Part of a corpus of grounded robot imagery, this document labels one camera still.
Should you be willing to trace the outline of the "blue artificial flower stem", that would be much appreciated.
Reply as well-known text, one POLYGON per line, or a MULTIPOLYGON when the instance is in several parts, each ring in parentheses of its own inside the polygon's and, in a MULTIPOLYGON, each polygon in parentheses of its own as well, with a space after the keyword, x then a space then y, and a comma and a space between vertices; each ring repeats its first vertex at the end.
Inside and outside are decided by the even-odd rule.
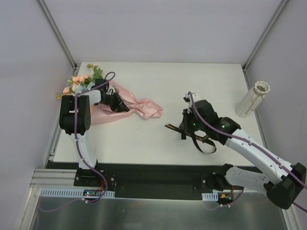
POLYGON ((75 85, 74 92, 82 93, 83 91, 90 90, 92 87, 94 87, 93 82, 89 83, 88 85, 81 85, 81 84, 75 85))

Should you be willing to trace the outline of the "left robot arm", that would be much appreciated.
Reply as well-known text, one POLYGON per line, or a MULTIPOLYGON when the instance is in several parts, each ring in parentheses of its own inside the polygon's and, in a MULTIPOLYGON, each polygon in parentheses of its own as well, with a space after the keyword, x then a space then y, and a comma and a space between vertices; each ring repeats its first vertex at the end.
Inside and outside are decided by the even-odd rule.
POLYGON ((64 95, 61 99, 59 126, 73 141, 82 170, 94 169, 97 158, 90 146, 89 129, 91 127, 92 105, 106 105, 112 112, 128 112, 119 95, 119 88, 109 84, 108 80, 98 79, 94 86, 74 95, 64 95))

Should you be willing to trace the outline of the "pink wrapping paper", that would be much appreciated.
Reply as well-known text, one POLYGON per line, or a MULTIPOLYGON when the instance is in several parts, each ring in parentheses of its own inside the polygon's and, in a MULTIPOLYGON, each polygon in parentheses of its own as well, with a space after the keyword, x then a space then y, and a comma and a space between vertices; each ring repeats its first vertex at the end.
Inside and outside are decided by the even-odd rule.
POLYGON ((113 81, 110 89, 112 93, 110 102, 106 105, 100 103, 92 107, 94 109, 91 114, 92 124, 114 122, 133 113, 138 114, 143 119, 161 117, 163 108, 152 100, 138 100, 131 92, 113 81))

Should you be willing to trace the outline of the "black printed ribbon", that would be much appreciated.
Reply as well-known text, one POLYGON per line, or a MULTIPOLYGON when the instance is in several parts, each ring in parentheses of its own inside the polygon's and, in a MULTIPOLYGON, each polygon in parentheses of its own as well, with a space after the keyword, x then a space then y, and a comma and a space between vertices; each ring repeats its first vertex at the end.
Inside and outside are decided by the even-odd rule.
MULTIPOLYGON (((174 126, 174 125, 172 125, 172 124, 166 124, 165 127, 167 127, 168 129, 171 129, 171 130, 173 130, 173 131, 176 131, 176 132, 180 133, 180 128, 179 128, 179 127, 176 127, 176 126, 174 126)), ((187 134, 187 137, 190 137, 190 138, 192 139, 193 144, 194 144, 194 146, 196 147, 196 149, 197 149, 199 152, 203 153, 203 154, 213 154, 213 153, 215 153, 216 150, 217 150, 216 145, 215 145, 211 140, 209 140, 209 137, 208 137, 208 136, 200 137, 200 136, 196 135, 195 133, 188 133, 188 134, 187 134), (203 150, 200 148, 200 146, 199 146, 199 144, 198 144, 198 141, 201 142, 202 144, 209 145, 209 146, 212 148, 212 150, 210 150, 210 151, 203 151, 203 150)))

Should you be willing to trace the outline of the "pink artificial flower bunch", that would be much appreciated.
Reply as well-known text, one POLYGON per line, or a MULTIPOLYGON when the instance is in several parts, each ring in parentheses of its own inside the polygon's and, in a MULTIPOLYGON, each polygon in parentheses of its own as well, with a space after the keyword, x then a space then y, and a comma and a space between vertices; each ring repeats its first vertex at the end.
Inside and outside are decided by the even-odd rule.
POLYGON ((88 63, 86 68, 89 70, 88 74, 83 75, 72 75, 70 79, 68 79, 69 86, 63 89, 63 93, 56 95, 56 100, 59 100, 64 95, 75 95, 74 92, 75 85, 88 85, 89 83, 93 82, 95 84, 96 79, 103 79, 103 70, 100 68, 99 65, 94 65, 88 63))

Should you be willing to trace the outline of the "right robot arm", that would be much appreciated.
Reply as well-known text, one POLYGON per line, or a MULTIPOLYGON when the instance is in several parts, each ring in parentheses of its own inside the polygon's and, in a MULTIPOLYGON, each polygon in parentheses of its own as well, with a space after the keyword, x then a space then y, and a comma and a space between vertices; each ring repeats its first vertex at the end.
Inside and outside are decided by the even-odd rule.
POLYGON ((193 97, 183 98, 188 107, 182 112, 183 120, 179 126, 182 138, 189 135, 198 148, 195 132, 202 131, 210 141, 217 141, 236 151, 259 169, 259 172, 252 172, 225 164, 221 171, 207 180, 208 185, 219 191, 231 185, 241 186, 265 194, 279 208, 288 209, 293 205, 306 188, 306 167, 271 153, 231 118, 219 117, 209 102, 193 97))

